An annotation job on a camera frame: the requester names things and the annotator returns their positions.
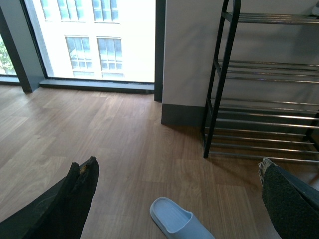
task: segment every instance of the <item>white wall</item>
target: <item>white wall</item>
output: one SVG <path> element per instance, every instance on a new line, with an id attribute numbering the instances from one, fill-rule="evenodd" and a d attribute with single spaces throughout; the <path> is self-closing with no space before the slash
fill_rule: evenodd
<path id="1" fill-rule="evenodd" d="M 242 12 L 310 14 L 317 1 L 242 0 L 241 9 Z M 222 3 L 222 0 L 167 0 L 164 104 L 204 106 Z M 232 59 L 318 64 L 318 39 L 317 26 L 240 23 Z M 224 94 L 236 93 L 240 97 L 252 89 L 250 84 L 228 82 Z M 277 100 L 285 93 L 292 100 L 318 103 L 318 87 L 294 84 L 284 92 L 280 87 L 255 85 L 252 92 Z"/>

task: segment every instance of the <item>slide sandal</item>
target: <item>slide sandal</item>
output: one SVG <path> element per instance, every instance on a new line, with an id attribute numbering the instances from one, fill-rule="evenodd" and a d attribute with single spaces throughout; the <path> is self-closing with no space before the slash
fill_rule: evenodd
<path id="1" fill-rule="evenodd" d="M 168 239 L 215 239 L 192 212 L 168 198 L 157 198 L 151 205 L 154 222 Z"/>

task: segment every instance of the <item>wall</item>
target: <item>wall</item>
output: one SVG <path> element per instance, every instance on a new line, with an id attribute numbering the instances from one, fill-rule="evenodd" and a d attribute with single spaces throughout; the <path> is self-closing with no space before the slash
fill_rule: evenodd
<path id="1" fill-rule="evenodd" d="M 310 14 L 317 0 L 242 0 L 242 12 Z M 199 125 L 205 105 L 222 0 L 168 0 L 166 3 L 162 123 Z M 319 30 L 314 26 L 239 24 L 232 59 L 318 63 Z M 250 86 L 228 82 L 225 95 L 247 93 Z M 280 99 L 280 87 L 255 86 L 265 98 Z M 314 102 L 318 87 L 301 100 Z M 293 98 L 300 85 L 286 89 Z"/>

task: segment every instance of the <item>window sill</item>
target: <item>window sill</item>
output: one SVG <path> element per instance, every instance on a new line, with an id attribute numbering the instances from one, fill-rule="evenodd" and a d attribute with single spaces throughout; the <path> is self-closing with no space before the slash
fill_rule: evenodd
<path id="1" fill-rule="evenodd" d="M 139 84 L 130 82 L 103 82 L 103 81 L 81 81 L 81 80 L 44 80 L 40 82 L 41 87 L 74 89 L 83 91 L 105 91 L 130 94 L 153 94 L 154 84 Z"/>
<path id="2" fill-rule="evenodd" d="M 19 86 L 20 81 L 19 81 L 17 76 L 0 75 L 0 84 L 1 85 Z"/>

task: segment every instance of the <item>baseboard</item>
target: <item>baseboard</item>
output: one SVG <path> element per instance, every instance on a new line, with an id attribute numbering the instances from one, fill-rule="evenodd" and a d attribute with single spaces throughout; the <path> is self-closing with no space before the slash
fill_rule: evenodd
<path id="1" fill-rule="evenodd" d="M 200 126 L 203 114 L 204 107 L 162 104 L 161 123 Z"/>

